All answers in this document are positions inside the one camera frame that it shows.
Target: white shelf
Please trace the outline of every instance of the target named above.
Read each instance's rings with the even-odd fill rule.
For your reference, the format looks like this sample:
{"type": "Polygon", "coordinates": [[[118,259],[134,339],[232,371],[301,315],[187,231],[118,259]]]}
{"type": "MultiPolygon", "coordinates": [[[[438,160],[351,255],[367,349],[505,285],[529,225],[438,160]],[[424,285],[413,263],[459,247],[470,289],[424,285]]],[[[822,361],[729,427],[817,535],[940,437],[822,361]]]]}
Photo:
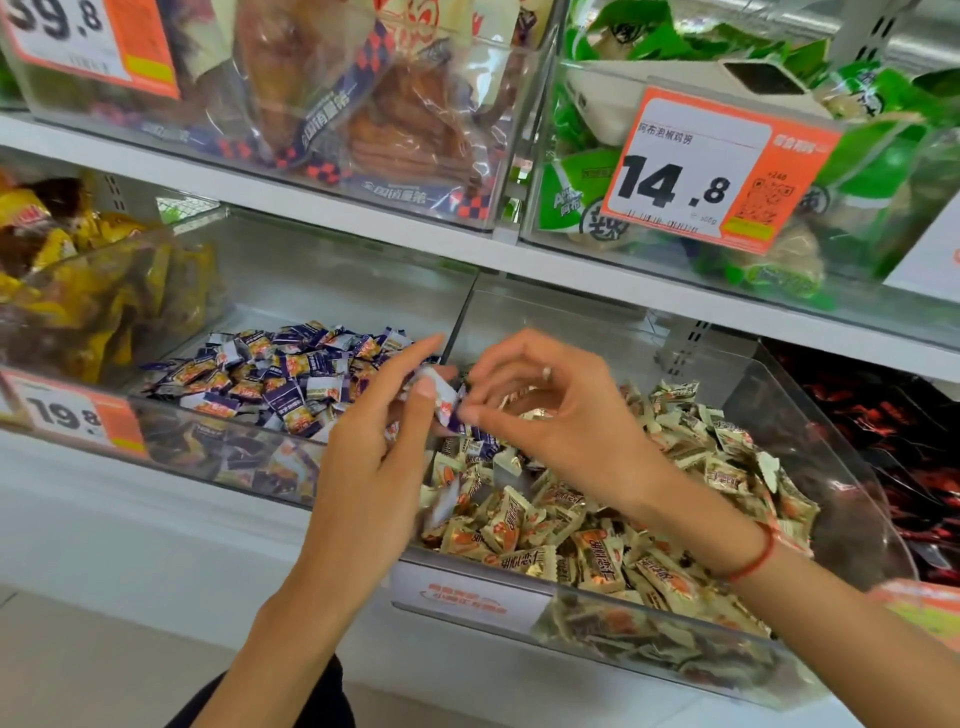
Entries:
{"type": "MultiPolygon", "coordinates": [[[[871,317],[875,319],[876,315],[869,310],[852,311],[849,317],[841,312],[844,318],[865,325],[845,323],[558,251],[517,245],[509,242],[509,234],[490,236],[452,228],[292,184],[49,126],[26,115],[0,115],[0,144],[719,326],[923,376],[960,380],[960,345],[951,349],[927,343],[922,338],[923,328],[912,322],[873,323],[871,317]]],[[[960,333],[956,340],[960,344],[960,333]]]]}

